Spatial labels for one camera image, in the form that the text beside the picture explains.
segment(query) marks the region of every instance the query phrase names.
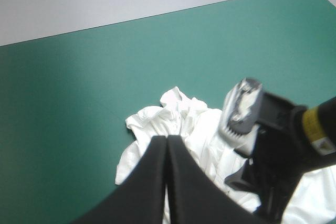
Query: metal screw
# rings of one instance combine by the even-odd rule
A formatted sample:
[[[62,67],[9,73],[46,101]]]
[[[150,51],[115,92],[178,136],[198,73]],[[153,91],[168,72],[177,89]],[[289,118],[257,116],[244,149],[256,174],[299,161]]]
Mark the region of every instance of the metal screw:
[[[235,114],[235,115],[232,116],[232,120],[235,121],[235,122],[239,121],[240,119],[241,119],[241,117],[240,117],[239,114]]]

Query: white cloth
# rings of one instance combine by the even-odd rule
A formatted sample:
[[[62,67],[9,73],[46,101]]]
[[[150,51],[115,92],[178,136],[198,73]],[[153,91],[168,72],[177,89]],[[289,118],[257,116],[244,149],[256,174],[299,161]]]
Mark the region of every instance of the white cloth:
[[[245,160],[218,134],[221,110],[209,109],[196,98],[189,99],[178,87],[164,93],[160,103],[163,107],[149,106],[126,119],[127,128],[134,132],[137,140],[123,152],[115,183],[121,184],[127,178],[152,136],[181,135],[190,154],[210,180],[246,210],[254,211],[260,204],[255,194],[234,191],[224,184],[224,178],[240,169]],[[282,223],[322,224],[332,220],[336,213],[335,174],[335,167],[305,174],[286,208]],[[163,223],[170,223],[167,195]]]

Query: yellow sticker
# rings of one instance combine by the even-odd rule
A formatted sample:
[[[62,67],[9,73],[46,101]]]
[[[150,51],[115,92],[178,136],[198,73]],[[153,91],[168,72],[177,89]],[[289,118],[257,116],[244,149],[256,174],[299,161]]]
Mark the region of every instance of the yellow sticker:
[[[312,108],[302,117],[304,133],[311,143],[327,136],[320,124],[317,111],[318,107]]]

